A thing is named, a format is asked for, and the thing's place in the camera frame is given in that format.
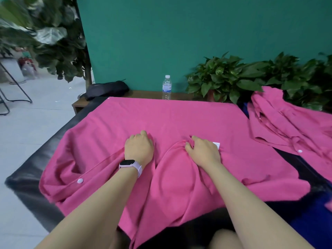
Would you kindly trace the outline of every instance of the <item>brown wooden table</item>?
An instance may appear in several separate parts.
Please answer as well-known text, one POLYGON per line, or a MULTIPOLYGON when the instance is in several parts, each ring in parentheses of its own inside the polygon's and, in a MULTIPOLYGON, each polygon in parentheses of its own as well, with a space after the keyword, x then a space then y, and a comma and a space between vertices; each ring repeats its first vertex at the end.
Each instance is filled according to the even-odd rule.
MULTIPOLYGON (((162 92, 151 92, 151 91, 129 91, 123 97, 127 98, 141 98, 141 99, 162 99, 162 92)), ((193 94, 187 93, 172 93, 172 100, 192 100, 193 94)), ((72 104, 75 114, 79 113, 86 105, 89 104, 85 98, 80 98, 72 104)))

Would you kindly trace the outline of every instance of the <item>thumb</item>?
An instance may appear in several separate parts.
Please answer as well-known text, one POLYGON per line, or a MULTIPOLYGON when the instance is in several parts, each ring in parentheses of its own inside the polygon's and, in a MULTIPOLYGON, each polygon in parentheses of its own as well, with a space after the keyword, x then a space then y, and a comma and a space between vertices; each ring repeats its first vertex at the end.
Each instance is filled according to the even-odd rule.
POLYGON ((189 142, 186 142, 185 149, 189 155, 193 152, 193 149, 191 148, 189 142))

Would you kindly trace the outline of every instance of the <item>wristwatch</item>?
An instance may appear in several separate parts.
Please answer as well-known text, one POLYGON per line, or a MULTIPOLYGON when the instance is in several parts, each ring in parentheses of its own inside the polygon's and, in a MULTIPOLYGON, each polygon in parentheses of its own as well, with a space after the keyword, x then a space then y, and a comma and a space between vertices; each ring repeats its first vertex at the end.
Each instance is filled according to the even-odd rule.
POLYGON ((119 169, 121 168, 128 168, 128 167, 135 167, 137 169, 137 171, 139 172, 139 175, 137 178, 140 177, 140 175, 142 174, 142 166, 135 160, 123 160, 120 164, 119 164, 119 169))

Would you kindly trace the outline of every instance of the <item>floor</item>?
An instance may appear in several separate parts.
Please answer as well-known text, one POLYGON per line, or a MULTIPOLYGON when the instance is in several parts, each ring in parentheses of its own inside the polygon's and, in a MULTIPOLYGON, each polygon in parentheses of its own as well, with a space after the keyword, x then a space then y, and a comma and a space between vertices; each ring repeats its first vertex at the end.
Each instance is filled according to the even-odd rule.
MULTIPOLYGON (((67 83, 44 69, 39 74, 21 85, 33 104, 8 102, 10 114, 0 116, 0 248, 32 249, 48 234, 4 181, 74 116, 71 105, 85 91, 83 78, 67 83)), ((25 99, 15 85, 0 83, 0 88, 10 100, 25 99)))

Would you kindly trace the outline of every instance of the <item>bottle label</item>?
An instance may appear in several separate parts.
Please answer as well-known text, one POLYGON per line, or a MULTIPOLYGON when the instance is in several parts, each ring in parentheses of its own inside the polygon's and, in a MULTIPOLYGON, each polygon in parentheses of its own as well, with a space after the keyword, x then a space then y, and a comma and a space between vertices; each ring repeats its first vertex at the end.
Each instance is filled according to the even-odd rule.
POLYGON ((170 93, 172 91, 172 86, 164 86, 163 85, 163 92, 170 93))

